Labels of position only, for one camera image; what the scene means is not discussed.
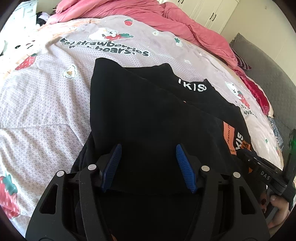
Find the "right hand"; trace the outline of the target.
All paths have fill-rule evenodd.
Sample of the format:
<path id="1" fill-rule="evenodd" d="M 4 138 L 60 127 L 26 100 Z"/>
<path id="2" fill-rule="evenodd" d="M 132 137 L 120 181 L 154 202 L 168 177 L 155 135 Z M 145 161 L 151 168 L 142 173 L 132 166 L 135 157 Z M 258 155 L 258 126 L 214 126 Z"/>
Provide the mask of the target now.
<path id="1" fill-rule="evenodd" d="M 290 214 L 289 203 L 282 197 L 272 195 L 270 197 L 270 203 L 273 207 L 277 207 L 278 211 L 275 213 L 272 221 L 267 225 L 269 229 L 280 227 L 285 222 Z"/>

